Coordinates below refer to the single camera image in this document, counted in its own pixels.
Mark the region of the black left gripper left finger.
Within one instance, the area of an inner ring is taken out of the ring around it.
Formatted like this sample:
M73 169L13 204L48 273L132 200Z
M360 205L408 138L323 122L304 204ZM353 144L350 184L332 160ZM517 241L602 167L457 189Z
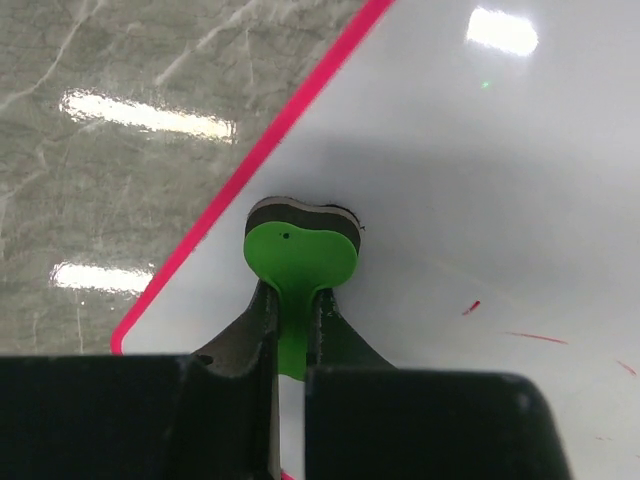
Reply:
M248 307L194 352L213 375L224 479L278 477L278 296L260 281Z

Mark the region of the green whiteboard eraser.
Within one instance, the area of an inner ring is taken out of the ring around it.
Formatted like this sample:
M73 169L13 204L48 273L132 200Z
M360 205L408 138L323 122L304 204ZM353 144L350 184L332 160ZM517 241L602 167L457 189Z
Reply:
M360 246L359 219L339 205L272 196L249 211L243 254L258 279L277 292L281 375L304 379L314 299L353 276Z

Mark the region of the pink framed whiteboard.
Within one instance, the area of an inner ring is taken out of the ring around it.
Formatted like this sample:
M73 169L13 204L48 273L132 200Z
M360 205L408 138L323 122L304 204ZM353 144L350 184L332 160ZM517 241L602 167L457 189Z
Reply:
M115 329L196 349L256 278L268 196L364 227L342 314L410 367L516 372L576 479L639 475L639 5L370 1Z

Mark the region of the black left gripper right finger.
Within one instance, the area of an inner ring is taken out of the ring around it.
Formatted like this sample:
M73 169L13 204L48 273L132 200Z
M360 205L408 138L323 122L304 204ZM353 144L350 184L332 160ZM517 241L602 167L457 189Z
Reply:
M305 367L396 370L347 322L332 289L318 291L307 326Z

